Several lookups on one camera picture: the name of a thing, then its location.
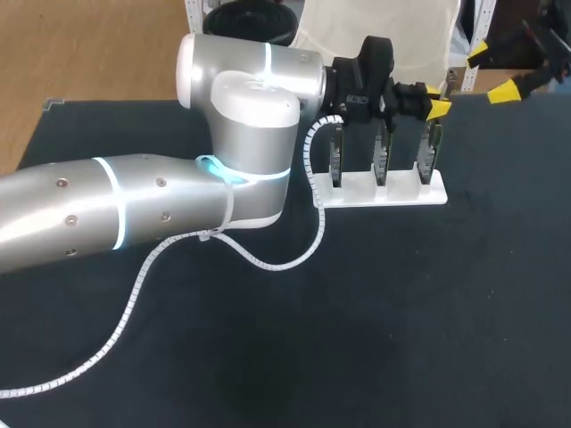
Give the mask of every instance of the silver robot arm segment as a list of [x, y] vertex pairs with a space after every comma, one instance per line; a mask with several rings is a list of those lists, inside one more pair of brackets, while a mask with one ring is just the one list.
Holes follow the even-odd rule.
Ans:
[[210, 86], [214, 156], [94, 158], [1, 177], [0, 272], [275, 222], [286, 199], [299, 101], [239, 71], [219, 73]]

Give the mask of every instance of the yellow tip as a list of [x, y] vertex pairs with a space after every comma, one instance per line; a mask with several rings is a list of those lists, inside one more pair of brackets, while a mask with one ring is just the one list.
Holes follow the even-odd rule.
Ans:
[[492, 104], [507, 103], [509, 101], [521, 101], [521, 95], [514, 81], [510, 79], [488, 92], [488, 99]]
[[432, 110], [428, 114], [426, 120], [438, 119], [442, 116], [446, 116], [450, 107], [452, 107], [452, 103], [450, 101], [441, 101], [441, 100], [430, 100], [432, 103]]
[[440, 95], [440, 91], [434, 86], [426, 85], [426, 92], [431, 95]]
[[478, 45], [478, 46], [476, 47], [476, 49], [474, 49], [474, 52], [472, 52], [472, 53], [469, 55], [468, 59], [473, 58], [474, 56], [478, 55], [479, 53], [481, 53], [481, 52], [483, 52], [483, 51], [485, 51], [485, 50], [487, 50], [487, 49], [488, 49], [488, 44], [485, 43], [485, 42], [482, 40], [482, 41], [480, 42], [480, 45]]

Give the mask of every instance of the white cloth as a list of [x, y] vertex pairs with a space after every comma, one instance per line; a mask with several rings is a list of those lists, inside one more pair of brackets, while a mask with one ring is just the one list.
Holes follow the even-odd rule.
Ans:
[[359, 54], [366, 36], [393, 41], [395, 82], [439, 87], [446, 77], [461, 0], [305, 0], [292, 47], [336, 56]]

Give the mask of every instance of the yellow clamp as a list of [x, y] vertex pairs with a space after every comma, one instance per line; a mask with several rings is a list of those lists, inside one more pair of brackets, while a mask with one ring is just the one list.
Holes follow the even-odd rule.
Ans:
[[488, 99], [492, 104], [521, 101], [521, 94], [516, 83], [510, 79], [488, 92]]
[[432, 109], [430, 110], [430, 113], [428, 113], [426, 120], [433, 120], [446, 116], [450, 107], [452, 107], [452, 103], [450, 101], [430, 100], [430, 103], [432, 103]]
[[[471, 59], [474, 58], [476, 55], [482, 53], [483, 51], [485, 51], [485, 50], [487, 50], [487, 49], [488, 49], [488, 44], [485, 43], [485, 42], [482, 40], [482, 42], [480, 42], [480, 45], [478, 45], [478, 46], [476, 47], [476, 49], [474, 49], [474, 52], [472, 52], [472, 53], [470, 54], [470, 56], [468, 57], [468, 60], [471, 60]], [[470, 68], [470, 63], [469, 63], [469, 61], [467, 61], [467, 64], [466, 64], [466, 65], [467, 65], [467, 68]]]

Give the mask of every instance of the black cylindrical object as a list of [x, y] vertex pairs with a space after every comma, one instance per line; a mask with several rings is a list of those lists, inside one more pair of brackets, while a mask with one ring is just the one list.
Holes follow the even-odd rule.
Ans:
[[210, 12], [204, 34], [289, 46], [297, 33], [294, 11], [268, 0], [237, 0]]

